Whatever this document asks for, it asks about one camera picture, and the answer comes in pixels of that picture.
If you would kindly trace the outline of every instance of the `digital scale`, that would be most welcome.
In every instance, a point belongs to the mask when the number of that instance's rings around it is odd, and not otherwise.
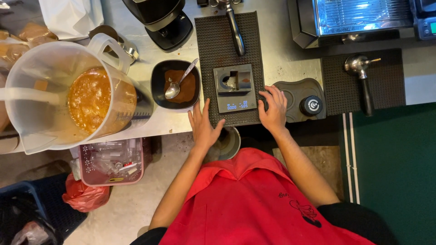
[[[214,68],[218,112],[256,109],[251,64]]]
[[[436,39],[436,1],[410,0],[415,36],[423,41]]]

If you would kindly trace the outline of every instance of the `red plastic bag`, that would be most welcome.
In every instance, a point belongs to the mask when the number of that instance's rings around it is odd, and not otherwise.
[[[65,185],[67,193],[62,195],[62,199],[80,212],[92,211],[109,201],[109,186],[89,187],[81,180],[75,181],[72,173],[68,175]]]

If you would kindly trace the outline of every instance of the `coffee grounds spill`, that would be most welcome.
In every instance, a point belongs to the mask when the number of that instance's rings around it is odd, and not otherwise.
[[[175,70],[169,70],[165,72],[165,87],[163,93],[165,93],[168,90],[172,82],[180,81],[184,73],[185,71],[175,71]],[[188,102],[194,98],[194,93],[195,93],[195,77],[192,74],[192,72],[190,72],[180,84],[180,93],[176,97],[167,100],[169,102],[174,102],[174,103]]]

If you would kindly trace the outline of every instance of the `portafilter handle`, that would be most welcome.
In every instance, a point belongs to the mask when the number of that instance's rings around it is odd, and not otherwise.
[[[225,3],[225,14],[227,15],[230,23],[230,29],[232,30],[233,43],[238,56],[245,55],[244,41],[242,40],[241,32],[239,32],[238,24],[236,23],[235,13],[231,6],[230,0],[220,0]]]
[[[364,114],[372,116],[374,113],[374,103],[372,101],[371,91],[369,90],[368,76],[366,75],[366,68],[372,62],[380,61],[381,59],[369,60],[366,56],[358,54],[351,56],[345,61],[345,71],[350,75],[358,74],[362,87],[362,102],[364,104]]]

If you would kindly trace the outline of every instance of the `metal spoon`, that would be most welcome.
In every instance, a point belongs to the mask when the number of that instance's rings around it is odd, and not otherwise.
[[[185,71],[185,74],[183,74],[182,79],[180,79],[179,82],[173,82],[171,83],[170,87],[165,92],[165,98],[166,99],[172,99],[176,97],[180,93],[180,83],[185,79],[185,77],[194,69],[195,65],[197,64],[198,58],[195,59],[188,67],[188,69]]]

